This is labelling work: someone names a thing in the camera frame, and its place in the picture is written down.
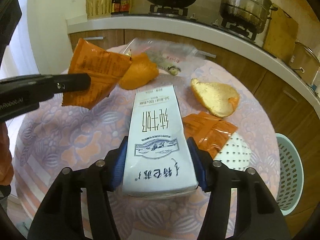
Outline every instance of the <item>orange plastic packet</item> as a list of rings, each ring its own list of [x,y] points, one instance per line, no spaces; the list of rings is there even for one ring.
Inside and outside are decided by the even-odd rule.
[[[198,148],[214,159],[229,137],[238,129],[235,125],[205,112],[182,119],[186,138],[193,137]]]
[[[130,65],[129,56],[107,52],[84,39],[79,39],[68,74],[88,73],[91,85],[86,91],[63,93],[62,106],[82,106],[92,109],[109,96]]]

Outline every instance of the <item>screw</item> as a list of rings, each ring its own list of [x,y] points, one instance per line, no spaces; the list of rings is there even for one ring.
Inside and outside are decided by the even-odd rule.
[[[70,173],[70,171],[71,171],[71,169],[70,169],[70,168],[68,168],[68,167],[66,167],[66,168],[63,168],[63,169],[62,169],[62,173],[63,173],[64,175],[69,174],[69,173]]]
[[[98,160],[97,162],[96,162],[96,165],[98,166],[98,167],[102,167],[102,166],[104,166],[106,163],[104,162],[104,160]]]
[[[60,84],[60,83],[57,83],[57,88],[58,89],[66,89],[65,85],[64,84]]]
[[[213,161],[212,165],[218,168],[222,166],[222,163],[220,161]]]
[[[256,173],[256,170],[254,168],[247,168],[247,172],[251,175],[255,174]]]

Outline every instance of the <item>printed logo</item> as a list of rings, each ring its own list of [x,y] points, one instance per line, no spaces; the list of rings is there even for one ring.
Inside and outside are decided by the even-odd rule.
[[[179,150],[178,139],[153,139],[144,144],[136,144],[134,156],[142,156],[146,159],[160,159]]]
[[[2,103],[0,105],[0,110],[4,110],[10,106],[16,106],[20,103],[23,103],[23,98],[18,98],[18,99],[12,100],[12,101],[8,101],[6,103]]]

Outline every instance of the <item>orange sleeve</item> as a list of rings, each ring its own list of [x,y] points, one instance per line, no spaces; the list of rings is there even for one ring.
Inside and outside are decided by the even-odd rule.
[[[0,124],[0,185],[7,186],[13,178],[12,157],[9,150],[8,129],[5,123]]]

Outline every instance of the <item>stainless steel pot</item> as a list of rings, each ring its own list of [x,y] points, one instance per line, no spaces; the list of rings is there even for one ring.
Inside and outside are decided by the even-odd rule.
[[[250,31],[262,33],[272,7],[271,0],[221,0],[220,15],[229,22],[246,26]]]
[[[311,86],[319,70],[320,62],[309,47],[296,41],[289,66]]]

